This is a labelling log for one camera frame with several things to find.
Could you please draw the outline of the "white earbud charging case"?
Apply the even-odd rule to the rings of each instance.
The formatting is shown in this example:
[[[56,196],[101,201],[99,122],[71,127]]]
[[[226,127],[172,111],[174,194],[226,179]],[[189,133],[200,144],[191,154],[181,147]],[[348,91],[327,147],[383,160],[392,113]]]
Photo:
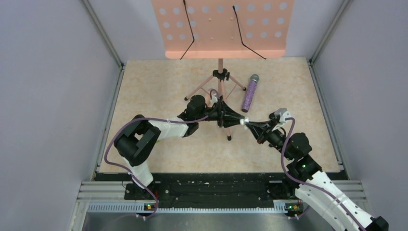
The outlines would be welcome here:
[[[250,122],[250,120],[249,120],[249,118],[243,118],[243,119],[240,119],[240,124],[243,126],[243,128],[245,129],[245,130],[249,130],[249,127],[247,126],[247,123],[249,123]]]

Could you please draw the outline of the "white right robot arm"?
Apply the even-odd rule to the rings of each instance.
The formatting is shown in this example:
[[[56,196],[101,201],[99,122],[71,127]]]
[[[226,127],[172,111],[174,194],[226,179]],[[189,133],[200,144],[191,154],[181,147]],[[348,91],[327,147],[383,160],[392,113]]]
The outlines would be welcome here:
[[[374,217],[353,202],[310,156],[312,147],[303,132],[294,133],[295,119],[287,133],[279,131],[276,119],[265,122],[243,121],[257,143],[268,142],[280,151],[284,172],[282,192],[288,198],[298,198],[315,210],[336,231],[387,231],[388,222]]]

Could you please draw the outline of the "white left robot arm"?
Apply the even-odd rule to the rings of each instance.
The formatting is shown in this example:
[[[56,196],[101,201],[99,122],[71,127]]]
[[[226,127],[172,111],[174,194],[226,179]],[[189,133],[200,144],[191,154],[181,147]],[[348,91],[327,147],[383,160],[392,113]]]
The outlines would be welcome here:
[[[137,184],[136,193],[143,199],[152,197],[153,176],[147,159],[155,144],[163,139],[192,135],[201,121],[215,121],[221,128],[244,125],[249,120],[232,110],[222,97],[212,97],[209,106],[202,95],[191,97],[186,109],[171,119],[146,118],[137,115],[114,138],[114,147],[127,164],[132,180]]]

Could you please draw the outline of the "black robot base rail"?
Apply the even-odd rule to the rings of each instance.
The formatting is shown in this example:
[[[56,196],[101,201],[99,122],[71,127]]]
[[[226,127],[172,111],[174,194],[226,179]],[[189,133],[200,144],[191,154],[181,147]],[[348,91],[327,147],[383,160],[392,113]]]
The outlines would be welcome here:
[[[296,199],[281,173],[154,173],[143,189],[125,187],[125,200],[145,200],[145,211],[199,209],[239,211],[276,209],[296,219],[310,208]]]

